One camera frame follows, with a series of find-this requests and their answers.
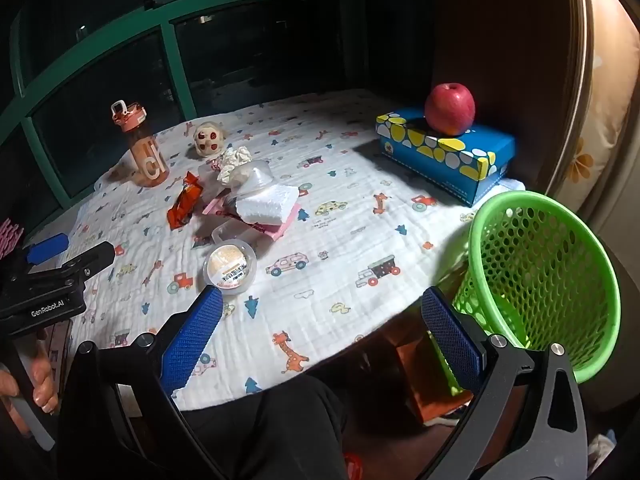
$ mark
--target hand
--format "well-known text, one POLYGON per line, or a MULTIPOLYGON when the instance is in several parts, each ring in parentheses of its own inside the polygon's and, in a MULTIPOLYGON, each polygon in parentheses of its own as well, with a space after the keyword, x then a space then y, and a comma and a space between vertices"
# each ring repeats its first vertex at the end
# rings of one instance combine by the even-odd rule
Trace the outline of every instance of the hand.
MULTIPOLYGON (((45 352, 43 344, 38 341, 38 354, 33 360, 31 374, 35 381, 33 387, 33 400, 42 408, 45 413, 51 413, 58 406, 58 394, 56 393, 55 383, 51 373, 51 364, 49 357, 45 352)), ((19 394, 18 384, 15 379, 7 372, 0 370, 0 399, 6 410, 9 412, 14 424, 22 434, 29 433, 29 427, 22 420, 15 407, 11 403, 11 397, 19 394)))

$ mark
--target orange snack package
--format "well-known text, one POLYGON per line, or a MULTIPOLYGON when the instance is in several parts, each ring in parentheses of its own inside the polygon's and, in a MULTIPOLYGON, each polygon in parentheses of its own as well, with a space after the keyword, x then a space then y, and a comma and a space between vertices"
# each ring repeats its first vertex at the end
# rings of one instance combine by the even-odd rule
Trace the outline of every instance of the orange snack package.
POLYGON ((166 212, 166 219, 169 222, 171 231, 185 226, 191 220, 191 214, 196 202, 202 193, 202 186, 198 184, 198 179, 191 172, 187 171, 187 176, 182 181, 182 191, 175 200, 174 206, 166 212))

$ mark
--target stuffed toy head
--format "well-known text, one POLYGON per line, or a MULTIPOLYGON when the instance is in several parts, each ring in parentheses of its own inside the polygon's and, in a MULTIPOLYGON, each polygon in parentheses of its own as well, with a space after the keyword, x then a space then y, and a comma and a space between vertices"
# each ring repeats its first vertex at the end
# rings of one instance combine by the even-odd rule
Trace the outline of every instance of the stuffed toy head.
POLYGON ((200 156, 217 156, 222 152, 225 131, 219 124, 202 123, 193 133, 193 142, 200 156))

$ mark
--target tissue box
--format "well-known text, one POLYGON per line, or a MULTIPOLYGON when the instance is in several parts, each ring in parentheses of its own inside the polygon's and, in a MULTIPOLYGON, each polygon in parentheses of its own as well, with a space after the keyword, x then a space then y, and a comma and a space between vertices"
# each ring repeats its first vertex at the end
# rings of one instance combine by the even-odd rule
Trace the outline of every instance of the tissue box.
POLYGON ((512 136, 474 124, 459 137, 430 129, 420 108, 376 118, 386 156, 431 180, 468 206, 480 200, 507 171, 515 155, 512 136))

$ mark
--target black pants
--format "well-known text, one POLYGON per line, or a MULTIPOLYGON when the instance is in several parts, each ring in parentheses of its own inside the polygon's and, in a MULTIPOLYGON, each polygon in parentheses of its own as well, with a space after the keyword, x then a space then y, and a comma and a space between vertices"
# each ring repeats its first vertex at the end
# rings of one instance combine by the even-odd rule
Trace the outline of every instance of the black pants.
POLYGON ((232 480, 347 480, 343 406, 306 374, 182 415, 232 480))

